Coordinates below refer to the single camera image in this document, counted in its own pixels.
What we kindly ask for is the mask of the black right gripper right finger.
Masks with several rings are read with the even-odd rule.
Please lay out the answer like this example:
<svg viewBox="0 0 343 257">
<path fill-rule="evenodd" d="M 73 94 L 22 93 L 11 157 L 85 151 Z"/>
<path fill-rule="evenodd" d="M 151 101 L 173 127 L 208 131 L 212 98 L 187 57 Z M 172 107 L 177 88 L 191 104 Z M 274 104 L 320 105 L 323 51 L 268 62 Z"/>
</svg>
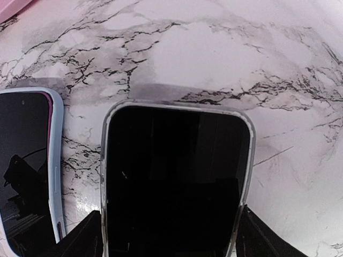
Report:
<svg viewBox="0 0 343 257">
<path fill-rule="evenodd" d="M 242 211 L 235 245 L 238 257 L 306 257 L 281 239 L 247 205 Z"/>
</svg>

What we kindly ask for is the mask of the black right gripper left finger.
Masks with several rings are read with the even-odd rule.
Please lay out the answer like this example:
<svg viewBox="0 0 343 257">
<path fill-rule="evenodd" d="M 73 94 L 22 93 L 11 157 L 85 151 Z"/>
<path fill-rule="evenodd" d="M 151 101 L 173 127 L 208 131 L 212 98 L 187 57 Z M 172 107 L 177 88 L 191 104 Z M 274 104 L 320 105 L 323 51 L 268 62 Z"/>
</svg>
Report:
<svg viewBox="0 0 343 257">
<path fill-rule="evenodd" d="M 102 257 L 103 239 L 101 214 L 98 210 L 89 213 L 57 245 L 42 256 L 47 257 Z"/>
</svg>

